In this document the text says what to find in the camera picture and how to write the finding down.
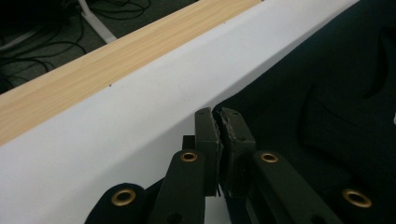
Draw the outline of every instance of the wooden plank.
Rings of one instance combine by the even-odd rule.
[[[0,146],[259,3],[201,0],[0,95]]]

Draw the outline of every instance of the black fabric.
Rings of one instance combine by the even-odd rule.
[[[239,111],[345,223],[396,223],[394,24],[396,1],[359,1],[215,108]],[[348,186],[373,206],[348,210]]]

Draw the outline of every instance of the brass eyelet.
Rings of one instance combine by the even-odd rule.
[[[262,153],[261,158],[263,161],[270,162],[270,163],[279,161],[279,158],[276,155],[274,155],[272,153],[268,153],[268,152]]]
[[[372,201],[366,195],[355,189],[344,189],[343,196],[349,203],[361,208],[369,208],[373,205]]]
[[[121,189],[113,194],[111,202],[116,206],[125,206],[134,201],[136,193],[132,189]]]
[[[185,152],[181,154],[180,158],[183,161],[196,161],[198,159],[198,155],[193,152]]]

